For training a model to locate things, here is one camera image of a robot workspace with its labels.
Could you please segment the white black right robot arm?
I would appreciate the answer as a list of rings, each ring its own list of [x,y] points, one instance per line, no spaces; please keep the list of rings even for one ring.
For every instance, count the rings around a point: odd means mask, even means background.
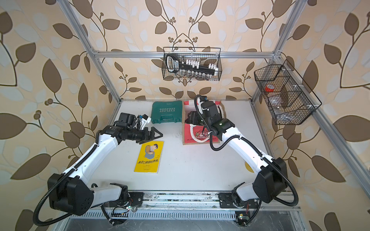
[[[253,182],[241,183],[232,190],[234,206],[244,207],[252,199],[260,203],[275,200],[289,207],[298,205],[298,192],[288,178],[284,160],[275,159],[257,148],[233,122],[220,114],[215,102],[198,94],[194,97],[194,106],[194,120],[206,128],[210,148],[221,151],[226,146],[231,147],[255,174]]]

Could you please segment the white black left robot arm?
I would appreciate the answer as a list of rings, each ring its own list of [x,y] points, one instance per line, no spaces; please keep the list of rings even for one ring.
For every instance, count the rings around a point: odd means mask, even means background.
[[[48,179],[48,191],[34,210],[33,223],[39,227],[49,226],[72,215],[81,216],[91,208],[102,208],[109,202],[120,207],[131,206],[133,201],[126,185],[110,183],[107,187],[98,187],[95,183],[88,186],[88,183],[103,160],[122,141],[144,144],[163,137],[163,134],[154,127],[147,127],[150,122],[151,118],[148,115],[121,113],[113,125],[98,131],[93,145],[77,162],[62,174],[53,174]],[[65,214],[49,221],[41,221],[39,214],[46,201],[52,209]]]

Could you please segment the yellow book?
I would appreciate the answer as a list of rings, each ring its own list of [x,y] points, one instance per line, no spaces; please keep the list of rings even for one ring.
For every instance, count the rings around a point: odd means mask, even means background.
[[[142,144],[134,172],[158,173],[164,141],[150,141]]]

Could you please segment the burlap canvas bag red front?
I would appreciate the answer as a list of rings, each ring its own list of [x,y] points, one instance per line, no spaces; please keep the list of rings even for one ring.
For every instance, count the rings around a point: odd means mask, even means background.
[[[195,125],[189,122],[189,116],[192,112],[196,113],[194,102],[192,100],[183,101],[182,108],[182,143],[183,145],[209,144],[210,137],[208,130],[204,125]]]

